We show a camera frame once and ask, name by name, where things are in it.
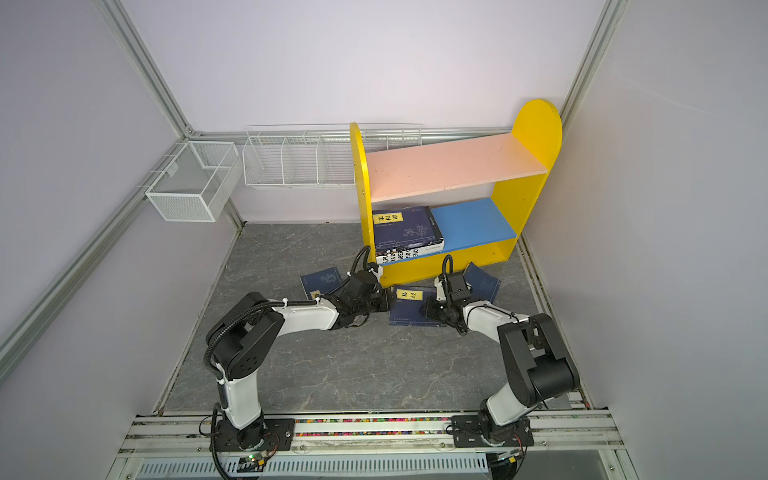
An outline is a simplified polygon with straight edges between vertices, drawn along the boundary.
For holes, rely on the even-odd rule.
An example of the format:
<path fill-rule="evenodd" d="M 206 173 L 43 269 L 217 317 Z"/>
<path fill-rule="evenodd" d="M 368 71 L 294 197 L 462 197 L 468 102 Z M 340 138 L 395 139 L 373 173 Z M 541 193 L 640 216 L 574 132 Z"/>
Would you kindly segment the dark eye cover book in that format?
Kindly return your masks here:
<path fill-rule="evenodd" d="M 382 250 L 376 253 L 376 261 L 379 263 L 392 263 L 396 261 L 408 260 L 416 257 L 432 255 L 443 251 L 445 242 L 436 242 L 429 245 L 411 246 L 403 248 L 394 248 Z"/>

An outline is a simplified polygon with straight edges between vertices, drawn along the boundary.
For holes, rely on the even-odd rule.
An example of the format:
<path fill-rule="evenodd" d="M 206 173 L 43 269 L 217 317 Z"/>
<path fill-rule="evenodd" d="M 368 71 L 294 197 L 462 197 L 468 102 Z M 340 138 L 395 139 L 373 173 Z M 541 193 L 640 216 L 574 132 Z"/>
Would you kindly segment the blue book front stack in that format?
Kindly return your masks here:
<path fill-rule="evenodd" d="M 426 248 L 442 251 L 444 236 L 427 206 L 374 210 L 372 213 L 375 251 L 378 255 Z"/>

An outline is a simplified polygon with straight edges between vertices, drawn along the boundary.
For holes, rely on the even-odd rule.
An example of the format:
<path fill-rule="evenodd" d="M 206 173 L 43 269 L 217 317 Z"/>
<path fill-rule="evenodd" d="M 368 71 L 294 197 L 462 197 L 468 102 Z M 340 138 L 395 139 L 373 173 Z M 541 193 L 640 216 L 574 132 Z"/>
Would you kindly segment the white booklet black text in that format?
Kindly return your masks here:
<path fill-rule="evenodd" d="M 385 252 L 376 256 L 375 262 L 379 265 L 387 265 L 400 261 L 408 261 L 414 258 L 425 257 L 433 254 L 437 254 L 443 251 L 443 246 L 431 245 L 413 249 L 397 250 Z"/>

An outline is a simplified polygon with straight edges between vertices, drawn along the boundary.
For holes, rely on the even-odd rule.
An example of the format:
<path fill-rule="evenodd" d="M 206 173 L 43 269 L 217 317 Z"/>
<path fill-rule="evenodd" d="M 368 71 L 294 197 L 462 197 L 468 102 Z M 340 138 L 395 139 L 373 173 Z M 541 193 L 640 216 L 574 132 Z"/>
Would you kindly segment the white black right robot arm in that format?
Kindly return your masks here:
<path fill-rule="evenodd" d="M 436 297 L 423 314 L 459 334 L 480 333 L 496 342 L 506 383 L 481 403 L 481 435 L 496 441 L 547 400 L 580 388 L 581 379 L 562 333 L 544 313 L 523 317 L 472 295 L 451 255 L 435 279 Z"/>

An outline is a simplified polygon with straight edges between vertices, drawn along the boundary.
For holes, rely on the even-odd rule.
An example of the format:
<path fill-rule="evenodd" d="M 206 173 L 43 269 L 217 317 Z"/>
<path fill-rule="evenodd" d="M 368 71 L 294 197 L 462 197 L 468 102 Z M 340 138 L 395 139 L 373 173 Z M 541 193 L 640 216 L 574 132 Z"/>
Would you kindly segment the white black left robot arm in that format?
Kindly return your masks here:
<path fill-rule="evenodd" d="M 370 253 L 364 246 L 346 279 L 328 294 L 312 300 L 270 300 L 252 292 L 209 330 L 202 363 L 215 377 L 219 411 L 236 431 L 263 424 L 258 370 L 278 338 L 360 327 L 371 314 L 388 310 L 381 269 L 368 261 Z"/>

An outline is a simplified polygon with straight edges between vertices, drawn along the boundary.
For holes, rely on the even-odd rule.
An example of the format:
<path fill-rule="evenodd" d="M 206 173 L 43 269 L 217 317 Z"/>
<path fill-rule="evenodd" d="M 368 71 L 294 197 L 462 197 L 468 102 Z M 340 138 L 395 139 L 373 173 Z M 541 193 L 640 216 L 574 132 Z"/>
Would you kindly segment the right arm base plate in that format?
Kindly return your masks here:
<path fill-rule="evenodd" d="M 533 438 L 530 420 L 522 417 L 506 425 L 497 425 L 489 414 L 455 415 L 446 427 L 446 433 L 458 448 L 530 447 Z"/>

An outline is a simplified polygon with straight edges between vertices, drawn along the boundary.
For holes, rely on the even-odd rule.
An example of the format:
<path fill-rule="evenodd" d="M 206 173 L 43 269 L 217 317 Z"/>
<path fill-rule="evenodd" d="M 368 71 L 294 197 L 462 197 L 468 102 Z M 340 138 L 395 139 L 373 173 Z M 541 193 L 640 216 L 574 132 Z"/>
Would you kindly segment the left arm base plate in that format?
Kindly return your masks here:
<path fill-rule="evenodd" d="M 288 451 L 294 438 L 294 418 L 257 419 L 242 430 L 224 418 L 218 420 L 213 432 L 217 452 Z"/>

